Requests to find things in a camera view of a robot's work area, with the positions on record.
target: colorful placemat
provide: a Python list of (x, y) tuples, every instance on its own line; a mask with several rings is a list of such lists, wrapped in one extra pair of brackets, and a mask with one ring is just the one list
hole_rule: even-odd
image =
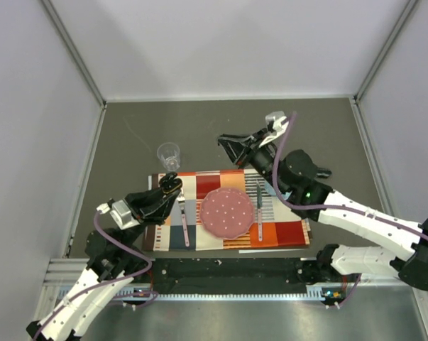
[[(256, 207), (256, 181), (264, 188), (264, 179), (254, 169), (217, 170), (213, 172), (179, 173), (185, 195), (185, 214), (190, 245), (185, 246), (179, 205), (172, 207), (170, 216), (161, 226), (148, 226), (143, 239), (145, 251), (218, 250), (300, 248), (310, 243), (307, 220), (301, 220), (277, 197), (263, 191), (263, 241), (258, 241), (257, 217), (249, 232), (238, 239), (223, 240), (206, 231), (199, 221), (199, 205), (207, 193), (220, 187), (238, 188), (250, 197)], [(164, 174), (149, 177), (149, 188), (158, 187)]]

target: knife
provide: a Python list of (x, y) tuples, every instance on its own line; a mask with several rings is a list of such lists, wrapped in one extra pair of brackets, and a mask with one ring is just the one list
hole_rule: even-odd
[(256, 209), (258, 211), (258, 240), (263, 241), (263, 195), (261, 193), (261, 186), (256, 181)]

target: red square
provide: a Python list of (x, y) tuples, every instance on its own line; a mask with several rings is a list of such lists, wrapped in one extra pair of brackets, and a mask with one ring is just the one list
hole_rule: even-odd
[(207, 193), (220, 188), (220, 175), (197, 175), (197, 199), (204, 199)]
[(299, 222), (276, 222), (275, 231), (279, 246), (305, 245), (304, 230)]

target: white wall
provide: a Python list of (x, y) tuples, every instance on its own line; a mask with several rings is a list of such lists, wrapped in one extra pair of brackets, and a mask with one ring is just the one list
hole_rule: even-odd
[(428, 0), (420, 2), (363, 99), (393, 202), (428, 217)]
[(107, 99), (354, 94), (407, 0), (53, 0)]
[(0, 0), (0, 341), (27, 340), (99, 105), (36, 0)]

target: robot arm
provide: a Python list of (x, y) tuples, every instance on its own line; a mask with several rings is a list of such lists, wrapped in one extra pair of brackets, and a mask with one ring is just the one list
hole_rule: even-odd
[[(270, 184), (277, 147), (272, 142), (288, 128), (283, 112), (266, 117), (267, 127), (251, 135), (221, 135), (217, 142), (239, 168), (253, 166)], [(303, 151), (291, 151), (276, 161), (276, 183), (282, 193), (291, 193), (288, 206), (301, 218), (331, 224), (366, 238), (381, 247), (348, 248), (327, 245), (318, 253), (316, 265), (299, 269), (309, 283), (340, 274), (385, 274), (428, 291), (428, 219), (423, 223), (400, 220), (348, 199), (315, 178), (322, 173)]]
[[(146, 226), (162, 224), (166, 220), (180, 193), (182, 181), (176, 173), (168, 173), (159, 185), (154, 190), (131, 193), (122, 200), (110, 200), (100, 205), (97, 208), (99, 214), (109, 212), (119, 227), (104, 232), (139, 252), (133, 243)], [(87, 266), (70, 292), (52, 313), (28, 326), (28, 334), (33, 340), (79, 340), (109, 301), (124, 286), (138, 279), (134, 274), (146, 270), (144, 259), (137, 259), (112, 244), (98, 231), (89, 235), (86, 253), (89, 256)]]

